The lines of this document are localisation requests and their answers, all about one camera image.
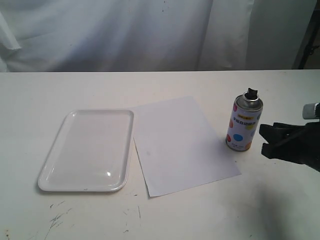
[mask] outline spray paint can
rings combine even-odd
[[[251,88],[235,98],[226,135],[226,144],[229,148],[238,152],[250,148],[263,105],[258,91]]]

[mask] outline metal can top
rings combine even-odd
[[[264,105],[259,98],[258,91],[251,88],[248,88],[248,91],[238,96],[235,102],[240,108],[248,111],[259,111]]]

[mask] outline white table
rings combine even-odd
[[[223,141],[234,98],[248,87],[264,101],[260,123],[304,125],[303,105],[320,100],[320,70],[1,73],[0,240],[318,240],[320,173],[263,157],[259,134],[249,151],[233,153],[242,175],[161,197],[148,199],[135,150],[118,192],[37,187],[72,110],[193,96]]]

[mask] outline metal cylinder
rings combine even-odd
[[[244,152],[251,147],[262,109],[257,90],[248,88],[235,98],[225,140],[229,148]]]

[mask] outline white plastic tray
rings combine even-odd
[[[134,113],[125,109],[69,113],[38,178],[43,191],[113,192],[127,182]]]

